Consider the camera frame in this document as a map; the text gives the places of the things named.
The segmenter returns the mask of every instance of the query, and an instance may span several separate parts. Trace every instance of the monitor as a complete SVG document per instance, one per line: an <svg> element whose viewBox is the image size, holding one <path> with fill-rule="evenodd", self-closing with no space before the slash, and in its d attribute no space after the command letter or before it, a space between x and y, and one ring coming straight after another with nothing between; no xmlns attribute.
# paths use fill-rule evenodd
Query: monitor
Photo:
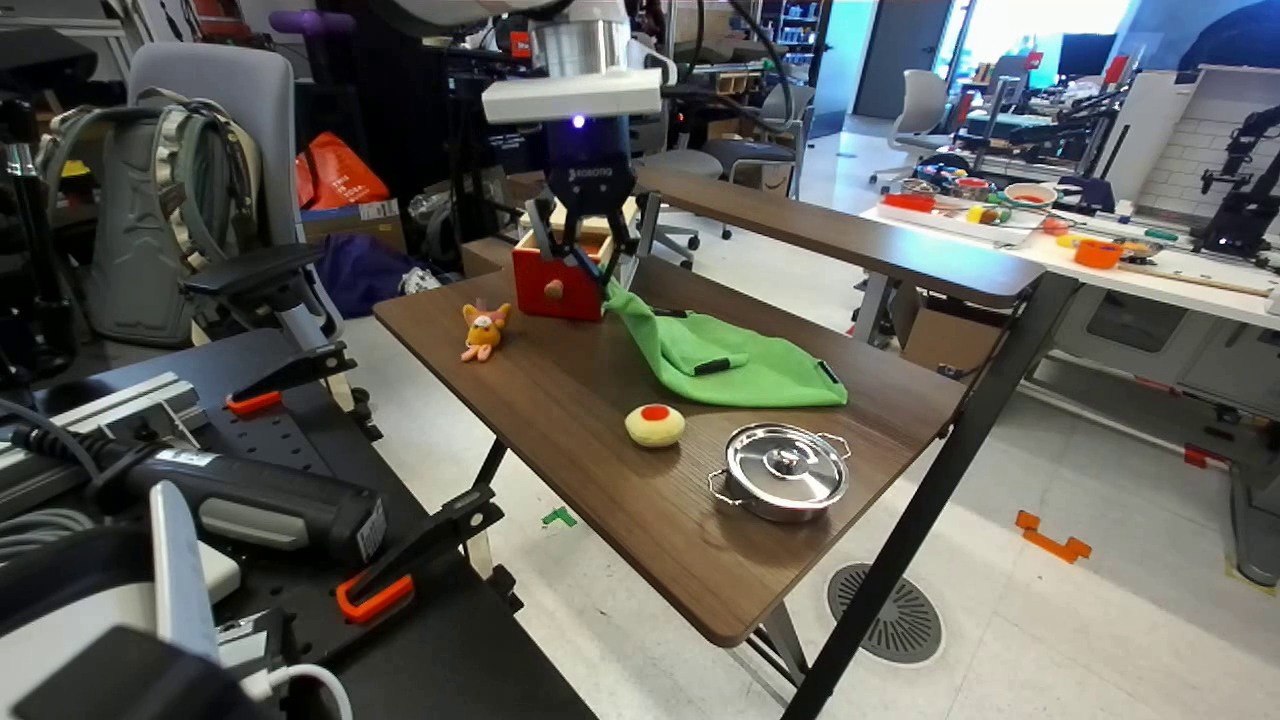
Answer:
<svg viewBox="0 0 1280 720"><path fill-rule="evenodd" d="M1064 35L1064 49L1054 57L1054 75L1101 75L1113 62L1116 35Z"/></svg>

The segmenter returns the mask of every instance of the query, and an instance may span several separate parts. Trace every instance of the small ball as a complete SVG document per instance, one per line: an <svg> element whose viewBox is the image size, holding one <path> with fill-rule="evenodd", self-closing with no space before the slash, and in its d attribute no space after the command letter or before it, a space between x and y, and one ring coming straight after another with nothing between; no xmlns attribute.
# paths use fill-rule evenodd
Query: small ball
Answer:
<svg viewBox="0 0 1280 720"><path fill-rule="evenodd" d="M671 450L684 435L684 418L671 404L640 404L627 411L624 428L640 450Z"/></svg>

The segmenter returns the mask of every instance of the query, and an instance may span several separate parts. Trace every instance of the green towel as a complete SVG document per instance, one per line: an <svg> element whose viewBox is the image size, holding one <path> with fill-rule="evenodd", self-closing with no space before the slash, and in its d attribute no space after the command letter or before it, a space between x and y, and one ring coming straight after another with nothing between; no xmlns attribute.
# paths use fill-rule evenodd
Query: green towel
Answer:
<svg viewBox="0 0 1280 720"><path fill-rule="evenodd" d="M849 388L802 349L702 314L656 317L636 294L613 289L644 364L674 396L727 408L841 408Z"/></svg>

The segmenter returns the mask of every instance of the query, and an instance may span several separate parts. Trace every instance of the metal container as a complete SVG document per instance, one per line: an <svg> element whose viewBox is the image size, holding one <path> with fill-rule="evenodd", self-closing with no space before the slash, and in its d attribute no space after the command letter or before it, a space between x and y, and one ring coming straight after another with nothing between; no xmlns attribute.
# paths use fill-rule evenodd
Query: metal container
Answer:
<svg viewBox="0 0 1280 720"><path fill-rule="evenodd" d="M727 435L712 495L759 522L802 526L841 504L849 488L842 461L842 435L750 425Z"/></svg>

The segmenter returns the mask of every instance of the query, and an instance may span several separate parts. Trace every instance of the red container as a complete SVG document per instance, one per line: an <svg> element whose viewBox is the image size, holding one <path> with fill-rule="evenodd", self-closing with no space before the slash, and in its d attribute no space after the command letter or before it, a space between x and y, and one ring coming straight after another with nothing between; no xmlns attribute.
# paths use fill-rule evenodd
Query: red container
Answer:
<svg viewBox="0 0 1280 720"><path fill-rule="evenodd" d="M1116 270L1120 265L1120 244L1080 241L1077 244L1077 265L1082 265L1082 270Z"/></svg>
<svg viewBox="0 0 1280 720"><path fill-rule="evenodd" d="M510 248L510 278L519 314L598 322L598 284L571 258Z"/></svg>

